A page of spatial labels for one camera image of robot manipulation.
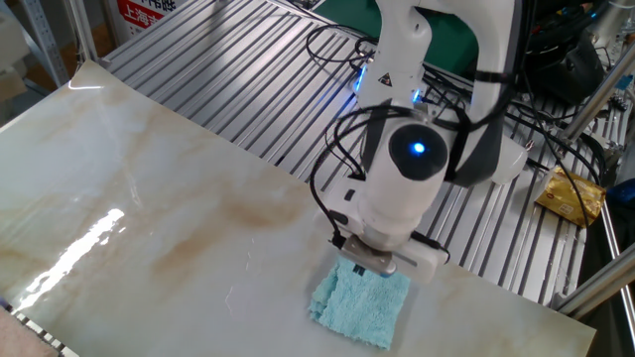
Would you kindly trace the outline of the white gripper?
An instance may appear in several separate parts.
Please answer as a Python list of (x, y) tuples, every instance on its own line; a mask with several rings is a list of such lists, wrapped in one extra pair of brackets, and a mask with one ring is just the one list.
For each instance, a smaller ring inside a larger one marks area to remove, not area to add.
[(419, 284), (427, 284), (448, 253), (434, 240), (416, 231), (407, 240), (389, 240), (367, 226), (360, 216), (364, 182), (342, 178), (325, 195), (325, 206), (344, 238), (340, 255), (354, 263), (353, 272), (370, 271), (382, 278), (401, 273)]

